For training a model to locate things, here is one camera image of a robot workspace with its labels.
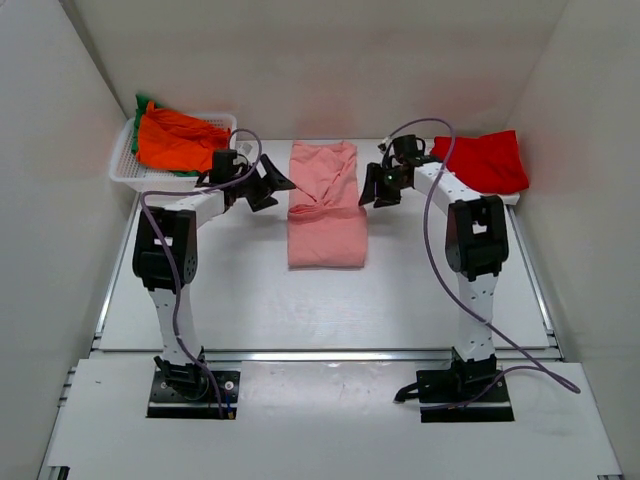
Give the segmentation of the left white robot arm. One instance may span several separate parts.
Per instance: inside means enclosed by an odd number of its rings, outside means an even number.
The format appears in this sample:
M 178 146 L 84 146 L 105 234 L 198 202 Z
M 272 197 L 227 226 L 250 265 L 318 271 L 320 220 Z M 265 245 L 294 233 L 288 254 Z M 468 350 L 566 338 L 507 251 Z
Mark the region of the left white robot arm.
M 212 166 L 199 174 L 190 192 L 162 192 L 175 202 L 150 206 L 140 200 L 132 269 L 149 293 L 157 314 L 163 347 L 154 359 L 166 384 L 188 401 L 210 394 L 221 400 L 220 387 L 205 365 L 190 300 L 198 269 L 197 231 L 226 213 L 239 199 L 253 212 L 277 204 L 273 194 L 296 185 L 262 153 L 251 163 L 235 149 L 213 153 Z

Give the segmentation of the pink t-shirt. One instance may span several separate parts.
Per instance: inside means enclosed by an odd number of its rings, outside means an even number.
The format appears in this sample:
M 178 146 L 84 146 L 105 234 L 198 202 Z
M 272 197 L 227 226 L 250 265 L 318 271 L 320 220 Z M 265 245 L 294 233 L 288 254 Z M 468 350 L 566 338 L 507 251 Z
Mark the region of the pink t-shirt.
M 366 211 L 359 205 L 357 147 L 293 143 L 287 257 L 292 269 L 357 269 L 368 251 Z

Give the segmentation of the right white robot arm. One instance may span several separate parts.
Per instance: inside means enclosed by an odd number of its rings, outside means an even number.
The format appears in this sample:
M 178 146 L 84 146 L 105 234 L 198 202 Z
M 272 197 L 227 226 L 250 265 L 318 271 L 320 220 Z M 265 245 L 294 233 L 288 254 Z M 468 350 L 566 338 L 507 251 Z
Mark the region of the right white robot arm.
M 360 205 L 395 206 L 407 188 L 425 194 L 428 205 L 446 216 L 444 254 L 458 281 L 460 303 L 450 366 L 419 375 L 394 400 L 404 403 L 428 393 L 441 401 L 471 400 L 498 375 L 491 323 L 498 276 L 509 254 L 503 201 L 467 186 L 415 135 L 386 139 L 379 149 L 381 161 L 366 168 Z

